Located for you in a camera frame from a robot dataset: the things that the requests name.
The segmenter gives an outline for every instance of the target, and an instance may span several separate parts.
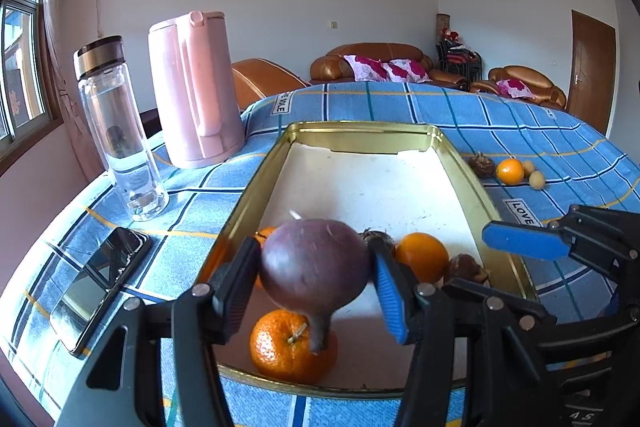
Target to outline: window frame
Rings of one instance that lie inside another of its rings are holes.
[[[0,175],[39,140],[62,124],[60,108],[47,66],[49,54],[46,49],[46,41],[41,35],[44,31],[42,4],[39,3],[39,0],[0,0],[0,42],[2,43],[4,43],[4,22],[7,10],[16,10],[29,17],[30,63],[35,76],[33,84],[36,88],[34,95],[37,97],[36,102],[43,113],[16,126],[8,99],[9,89],[5,64],[8,55],[4,49],[0,49],[0,119],[7,133],[6,136],[0,138]]]

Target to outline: blue gripper pad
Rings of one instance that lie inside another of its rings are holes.
[[[492,221],[482,229],[482,240],[495,250],[555,261],[569,255],[570,248],[558,232],[528,225]]]
[[[414,312],[412,288],[407,284],[396,261],[385,251],[373,251],[373,284],[385,317],[386,329],[399,344],[410,344],[410,319]]]

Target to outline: window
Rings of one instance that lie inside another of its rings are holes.
[[[0,158],[50,120],[37,67],[39,0],[0,0]]]

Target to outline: glass water bottle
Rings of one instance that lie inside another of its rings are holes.
[[[114,190],[135,221],[169,202],[146,142],[124,59],[122,37],[87,44],[74,54],[86,118]]]

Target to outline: smartphone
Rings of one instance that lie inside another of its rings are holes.
[[[82,353],[109,304],[150,245],[148,235],[117,227],[65,291],[49,322],[72,355]]]

